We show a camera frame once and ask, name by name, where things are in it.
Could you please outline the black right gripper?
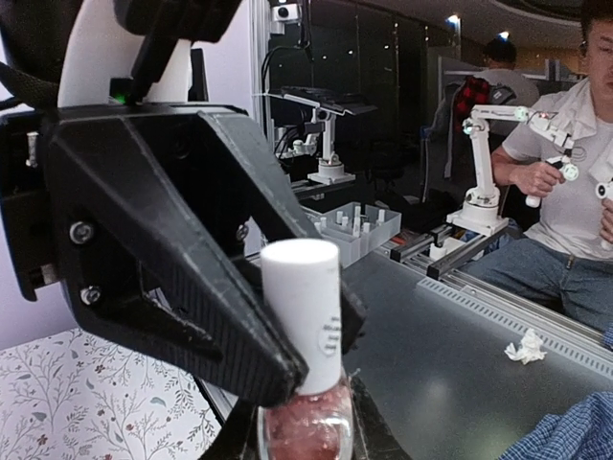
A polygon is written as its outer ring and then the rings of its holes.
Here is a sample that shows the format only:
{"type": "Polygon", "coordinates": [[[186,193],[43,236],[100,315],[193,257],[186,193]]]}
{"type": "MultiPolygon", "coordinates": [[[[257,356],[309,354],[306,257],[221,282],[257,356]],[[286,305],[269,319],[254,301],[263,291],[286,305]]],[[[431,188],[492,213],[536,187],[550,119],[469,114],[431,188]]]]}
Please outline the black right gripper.
{"type": "Polygon", "coordinates": [[[238,230],[253,220],[275,242],[306,237],[309,222],[244,110],[92,105],[1,128],[3,222],[25,299],[51,267],[88,332],[259,406],[291,397],[307,366],[257,292],[238,230]]]}

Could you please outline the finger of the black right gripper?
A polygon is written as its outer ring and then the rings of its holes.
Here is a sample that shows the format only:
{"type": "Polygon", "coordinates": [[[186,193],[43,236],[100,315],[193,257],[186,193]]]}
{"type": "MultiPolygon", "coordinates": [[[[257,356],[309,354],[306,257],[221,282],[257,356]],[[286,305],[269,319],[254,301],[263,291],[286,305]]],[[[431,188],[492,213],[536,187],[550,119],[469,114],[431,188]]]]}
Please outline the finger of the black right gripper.
{"type": "MultiPolygon", "coordinates": [[[[299,355],[263,296],[261,251],[270,243],[319,239],[253,120],[199,111],[200,184],[212,188],[195,249],[195,318],[208,337],[201,355],[299,355]]],[[[341,353],[365,310],[340,274],[341,353]]]]}

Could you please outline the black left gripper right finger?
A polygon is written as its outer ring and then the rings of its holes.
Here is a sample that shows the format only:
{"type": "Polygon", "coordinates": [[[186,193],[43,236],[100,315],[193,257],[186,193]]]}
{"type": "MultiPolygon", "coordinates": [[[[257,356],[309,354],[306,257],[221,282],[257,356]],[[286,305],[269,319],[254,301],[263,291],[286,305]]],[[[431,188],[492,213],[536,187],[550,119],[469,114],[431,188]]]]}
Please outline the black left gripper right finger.
{"type": "Polygon", "coordinates": [[[349,378],[352,391],[353,454],[357,460],[411,460],[393,435],[360,377],[349,378]]]}

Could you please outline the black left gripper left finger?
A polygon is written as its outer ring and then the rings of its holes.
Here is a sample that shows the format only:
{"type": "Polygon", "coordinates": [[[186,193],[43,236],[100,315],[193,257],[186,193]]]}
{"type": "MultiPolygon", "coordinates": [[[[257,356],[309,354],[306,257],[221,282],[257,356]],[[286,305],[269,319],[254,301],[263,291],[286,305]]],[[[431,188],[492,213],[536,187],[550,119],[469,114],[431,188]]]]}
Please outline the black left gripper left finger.
{"type": "Polygon", "coordinates": [[[221,431],[200,456],[200,460],[259,459],[258,413],[257,406],[249,402],[237,401],[221,431]]]}

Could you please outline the white nail polish brush cap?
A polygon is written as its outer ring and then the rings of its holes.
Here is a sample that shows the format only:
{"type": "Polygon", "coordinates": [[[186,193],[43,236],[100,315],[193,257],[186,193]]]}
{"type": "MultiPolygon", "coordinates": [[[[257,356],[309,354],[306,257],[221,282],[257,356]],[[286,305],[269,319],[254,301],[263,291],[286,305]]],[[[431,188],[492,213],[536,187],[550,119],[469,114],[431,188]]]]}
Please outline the white nail polish brush cap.
{"type": "Polygon", "coordinates": [[[325,393],[341,377],[340,268],[330,241],[275,241],[261,251],[264,300],[307,365],[301,396],[325,393]]]}

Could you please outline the pink nail polish bottle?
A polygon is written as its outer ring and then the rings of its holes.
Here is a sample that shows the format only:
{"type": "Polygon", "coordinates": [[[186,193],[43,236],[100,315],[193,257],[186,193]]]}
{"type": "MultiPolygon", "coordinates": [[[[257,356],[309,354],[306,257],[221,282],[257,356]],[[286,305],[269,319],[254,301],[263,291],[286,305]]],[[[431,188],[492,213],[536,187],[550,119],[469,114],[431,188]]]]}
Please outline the pink nail polish bottle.
{"type": "Polygon", "coordinates": [[[324,393],[296,395],[284,405],[261,408],[257,439],[260,459],[351,459],[351,380],[342,374],[324,393]]]}

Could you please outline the blue checked sleeve forearm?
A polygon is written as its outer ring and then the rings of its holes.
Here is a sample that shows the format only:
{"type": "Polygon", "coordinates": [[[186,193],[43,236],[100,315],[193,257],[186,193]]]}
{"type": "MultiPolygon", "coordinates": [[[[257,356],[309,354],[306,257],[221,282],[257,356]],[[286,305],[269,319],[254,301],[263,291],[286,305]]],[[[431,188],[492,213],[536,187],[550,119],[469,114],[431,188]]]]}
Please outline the blue checked sleeve forearm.
{"type": "Polygon", "coordinates": [[[597,392],[564,414],[546,415],[500,459],[611,459],[612,392],[597,392]]]}

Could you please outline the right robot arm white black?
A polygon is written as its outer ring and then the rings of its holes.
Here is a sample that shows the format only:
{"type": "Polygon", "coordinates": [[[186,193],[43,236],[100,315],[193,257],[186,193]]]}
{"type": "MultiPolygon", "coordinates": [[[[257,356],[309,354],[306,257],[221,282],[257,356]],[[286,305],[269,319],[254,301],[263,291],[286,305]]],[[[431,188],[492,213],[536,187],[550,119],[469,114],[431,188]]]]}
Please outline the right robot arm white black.
{"type": "Polygon", "coordinates": [[[275,407],[341,379],[365,318],[258,124],[193,102],[236,1],[5,1],[1,206],[23,296],[275,407]]]}

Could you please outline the clear box of white bottles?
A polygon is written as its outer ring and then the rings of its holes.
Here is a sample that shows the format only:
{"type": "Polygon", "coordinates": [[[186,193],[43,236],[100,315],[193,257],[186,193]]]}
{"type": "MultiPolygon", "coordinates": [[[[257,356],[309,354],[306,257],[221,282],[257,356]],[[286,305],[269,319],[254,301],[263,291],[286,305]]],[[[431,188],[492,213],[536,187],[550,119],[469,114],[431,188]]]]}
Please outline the clear box of white bottles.
{"type": "Polygon", "coordinates": [[[344,268],[378,249],[401,230],[401,213],[359,202],[349,202],[325,213],[305,211],[320,235],[338,246],[344,268]]]}

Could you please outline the floral patterned table mat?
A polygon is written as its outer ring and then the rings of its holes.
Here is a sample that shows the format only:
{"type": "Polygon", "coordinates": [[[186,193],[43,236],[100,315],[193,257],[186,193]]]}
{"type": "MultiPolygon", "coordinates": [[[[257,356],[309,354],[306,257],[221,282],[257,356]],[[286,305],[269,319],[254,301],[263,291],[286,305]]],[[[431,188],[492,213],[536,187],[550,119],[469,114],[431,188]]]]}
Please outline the floral patterned table mat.
{"type": "Polygon", "coordinates": [[[1,353],[4,459],[197,459],[219,432],[191,375],[80,329],[1,353]]]}

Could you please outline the crumpled white tissue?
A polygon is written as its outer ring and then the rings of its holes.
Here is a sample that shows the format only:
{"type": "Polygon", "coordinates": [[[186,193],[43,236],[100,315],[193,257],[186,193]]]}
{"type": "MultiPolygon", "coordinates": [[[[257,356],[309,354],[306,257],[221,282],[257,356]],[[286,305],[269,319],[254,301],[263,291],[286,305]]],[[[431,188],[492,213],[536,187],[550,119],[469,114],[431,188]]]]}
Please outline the crumpled white tissue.
{"type": "Polygon", "coordinates": [[[514,343],[510,343],[504,350],[504,353],[511,361],[527,365],[545,359],[547,353],[544,351],[543,345],[544,340],[536,331],[528,329],[521,338],[519,345],[515,346],[514,343]]]}

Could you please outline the operator in white shirt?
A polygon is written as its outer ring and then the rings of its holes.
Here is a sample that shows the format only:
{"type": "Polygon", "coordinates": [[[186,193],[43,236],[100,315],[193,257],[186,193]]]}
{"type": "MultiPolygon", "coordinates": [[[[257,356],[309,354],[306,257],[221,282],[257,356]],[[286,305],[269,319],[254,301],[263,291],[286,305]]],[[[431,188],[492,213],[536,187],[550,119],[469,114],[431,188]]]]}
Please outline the operator in white shirt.
{"type": "Polygon", "coordinates": [[[587,78],[534,105],[555,112],[571,134],[579,176],[566,180],[549,162],[556,146],[518,126],[493,153],[493,176],[539,197],[539,220],[463,270],[604,332],[612,325],[612,202],[596,188],[612,178],[611,2],[583,2],[581,32],[587,78]]]}

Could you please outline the background person dark cap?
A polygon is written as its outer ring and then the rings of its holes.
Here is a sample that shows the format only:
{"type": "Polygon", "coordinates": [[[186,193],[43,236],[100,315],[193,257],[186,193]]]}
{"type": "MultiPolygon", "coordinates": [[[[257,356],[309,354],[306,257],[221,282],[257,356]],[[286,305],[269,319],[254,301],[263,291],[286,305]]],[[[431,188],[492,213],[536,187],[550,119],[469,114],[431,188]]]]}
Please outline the background person dark cap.
{"type": "Polygon", "coordinates": [[[540,95],[537,86],[515,70],[517,50],[514,44],[496,37],[483,49],[485,68],[474,74],[491,85],[503,85],[511,89],[517,99],[516,105],[532,106],[540,95]]]}

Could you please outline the front aluminium rail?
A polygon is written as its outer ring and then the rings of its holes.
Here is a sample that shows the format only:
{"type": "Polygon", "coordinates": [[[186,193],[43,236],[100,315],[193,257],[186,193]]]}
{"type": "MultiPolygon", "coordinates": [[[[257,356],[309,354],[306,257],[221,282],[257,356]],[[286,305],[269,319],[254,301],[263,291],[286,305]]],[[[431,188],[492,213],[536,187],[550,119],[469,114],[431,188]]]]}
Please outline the front aluminium rail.
{"type": "Polygon", "coordinates": [[[454,239],[452,233],[451,228],[443,226],[410,241],[394,237],[378,252],[420,275],[420,288],[519,336],[533,330],[549,355],[565,357],[600,376],[612,378],[612,352],[604,347],[602,333],[459,269],[503,232],[469,242],[454,239]]]}

